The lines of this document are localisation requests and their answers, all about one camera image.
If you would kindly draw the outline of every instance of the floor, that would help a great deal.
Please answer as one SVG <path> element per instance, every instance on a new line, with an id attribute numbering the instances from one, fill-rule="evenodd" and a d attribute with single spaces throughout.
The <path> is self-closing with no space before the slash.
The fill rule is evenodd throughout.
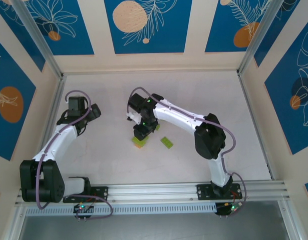
<path id="1" fill-rule="evenodd" d="M 235 71 L 69 75 L 57 119 L 68 107 L 63 99 L 70 90 L 85 91 L 102 115 L 88 124 L 58 162 L 64 177 L 89 177 L 98 185 L 210 180 L 207 160 L 195 151 L 193 136 L 168 122 L 160 122 L 161 128 L 150 134 L 143 148 L 134 146 L 134 124 L 126 120 L 126 104 L 138 86 L 190 112 L 215 114 L 237 140 L 235 150 L 225 157 L 228 171 L 241 174 L 245 180 L 270 179 Z M 171 149 L 161 143 L 163 137 L 174 143 Z M 231 145 L 227 136 L 225 149 Z"/>

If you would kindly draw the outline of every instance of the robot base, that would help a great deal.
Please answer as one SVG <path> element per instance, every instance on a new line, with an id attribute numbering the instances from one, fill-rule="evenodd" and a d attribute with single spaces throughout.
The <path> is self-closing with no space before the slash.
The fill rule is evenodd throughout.
<path id="1" fill-rule="evenodd" d="M 234 194 L 236 199 L 242 199 L 240 185 L 232 183 L 233 178 L 230 177 L 227 184 L 219 187 L 215 184 L 198 184 L 196 186 L 198 200 L 233 200 Z"/>

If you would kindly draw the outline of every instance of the white arm segment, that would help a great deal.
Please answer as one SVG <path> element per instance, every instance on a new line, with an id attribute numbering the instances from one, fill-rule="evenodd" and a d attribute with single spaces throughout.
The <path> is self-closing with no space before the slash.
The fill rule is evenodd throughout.
<path id="1" fill-rule="evenodd" d="M 35 161 L 39 162 L 41 156 L 43 155 L 51 139 L 53 139 L 53 137 L 58 133 L 58 131 L 66 125 L 67 124 L 60 124 L 56 127 L 54 134 L 49 139 L 49 141 L 44 146 L 44 148 L 36 156 L 34 156 L 33 159 L 35 159 Z M 69 126 L 68 128 L 66 128 L 50 146 L 45 156 L 44 162 L 49 159 L 54 160 L 54 161 L 59 161 L 63 159 L 65 152 L 67 151 L 70 144 L 76 139 L 76 137 L 77 137 L 77 131 L 76 131 L 75 126 Z"/>
<path id="2" fill-rule="evenodd" d="M 224 172 L 220 154 L 217 159 L 208 159 L 207 162 L 212 174 L 211 181 L 219 187 L 226 185 L 230 176 Z"/>
<path id="3" fill-rule="evenodd" d="M 182 110 L 183 112 L 186 112 L 189 115 L 192 115 L 193 117 L 204 119 L 203 115 L 198 115 L 189 111 L 186 111 L 184 109 L 181 109 L 178 106 L 175 106 L 171 104 L 166 99 L 161 100 L 160 102 L 167 104 L 171 107 L 174 107 L 176 109 Z M 170 108 L 166 108 L 162 104 L 156 104 L 156 108 L 153 109 L 154 115 L 157 119 L 165 120 L 167 122 L 170 122 L 186 131 L 188 131 L 192 136 L 194 136 L 194 133 L 196 131 L 196 126 L 200 126 L 202 124 L 202 121 L 191 119 L 184 114 L 181 114 L 175 110 L 172 110 Z M 222 167 L 222 161 L 220 155 L 218 155 L 217 159 L 208 159 L 208 166 L 211 172 L 211 181 L 218 185 L 219 187 L 223 187 L 229 180 L 229 175 L 226 174 Z"/>
<path id="4" fill-rule="evenodd" d="M 53 139 L 53 137 L 59 132 L 59 130 L 66 125 L 67 124 L 60 124 L 56 126 L 56 130 L 52 135 L 52 137 L 47 142 L 47 144 L 36 156 L 34 156 L 33 159 L 35 161 L 39 162 L 51 139 Z M 76 139 L 76 137 L 77 137 L 77 131 L 75 126 L 69 126 L 68 128 L 66 128 L 50 146 L 44 158 L 44 162 L 47 160 L 61 161 L 68 147 Z M 71 194 L 80 194 L 84 191 L 85 181 L 82 178 L 66 178 L 64 179 L 64 183 L 65 183 L 64 197 Z"/>
<path id="5" fill-rule="evenodd" d="M 186 112 L 187 114 L 192 115 L 193 117 L 204 119 L 203 115 L 198 115 L 189 111 L 186 111 L 184 109 L 181 109 L 178 106 L 175 106 L 171 104 L 166 99 L 161 100 L 160 102 L 167 104 L 173 108 L 182 110 L 183 112 Z M 170 108 L 166 108 L 162 104 L 157 103 L 156 108 L 153 109 L 154 115 L 157 119 L 165 120 L 167 122 L 170 122 L 171 124 L 174 124 L 186 131 L 188 131 L 190 134 L 194 135 L 194 132 L 196 131 L 196 126 L 200 126 L 202 124 L 202 121 L 191 119 L 175 110 L 172 110 Z"/>

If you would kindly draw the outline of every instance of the small green block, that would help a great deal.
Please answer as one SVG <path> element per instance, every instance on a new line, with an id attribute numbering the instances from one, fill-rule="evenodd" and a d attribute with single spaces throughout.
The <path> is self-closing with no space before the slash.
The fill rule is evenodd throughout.
<path id="1" fill-rule="evenodd" d="M 132 142 L 133 142 L 134 144 L 137 144 L 137 145 L 141 146 L 141 147 L 143 147 L 143 146 L 145 145 L 145 143 L 147 142 L 147 140 L 148 140 L 148 136 L 145 137 L 145 138 L 144 138 L 143 140 L 141 140 L 141 141 L 139 141 L 136 137 L 133 137 L 133 138 L 132 138 Z"/>
<path id="2" fill-rule="evenodd" d="M 168 149 L 170 149 L 172 146 L 174 146 L 174 144 L 167 138 L 167 137 L 163 137 L 160 140 Z"/>

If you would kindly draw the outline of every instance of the white robotic arm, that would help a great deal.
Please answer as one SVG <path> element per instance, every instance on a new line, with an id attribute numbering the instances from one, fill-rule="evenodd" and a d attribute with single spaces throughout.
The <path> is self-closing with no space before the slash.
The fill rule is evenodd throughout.
<path id="1" fill-rule="evenodd" d="M 134 111 L 128 112 L 127 117 L 137 124 L 134 126 L 135 137 L 139 140 L 144 139 L 155 130 L 157 120 L 165 120 L 186 130 L 194 137 L 197 152 L 208 159 L 211 182 L 220 188 L 225 187 L 230 180 L 230 176 L 223 169 L 220 157 L 225 147 L 225 134 L 222 129 L 201 121 L 206 119 L 219 124 L 216 116 L 195 114 L 173 105 L 159 95 L 152 96 L 159 102 L 150 97 L 144 99 L 137 93 L 129 99 L 128 104 Z"/>
<path id="2" fill-rule="evenodd" d="M 38 192 L 39 201 L 48 203 L 58 203 L 65 196 L 90 192 L 87 177 L 63 179 L 57 166 L 57 162 L 63 159 L 71 143 L 85 131 L 87 123 L 101 115 L 96 104 L 85 108 L 85 102 L 85 97 L 70 97 L 68 110 L 57 121 L 56 130 L 47 144 L 32 160 L 25 160 L 20 165 L 24 201 L 36 202 Z"/>

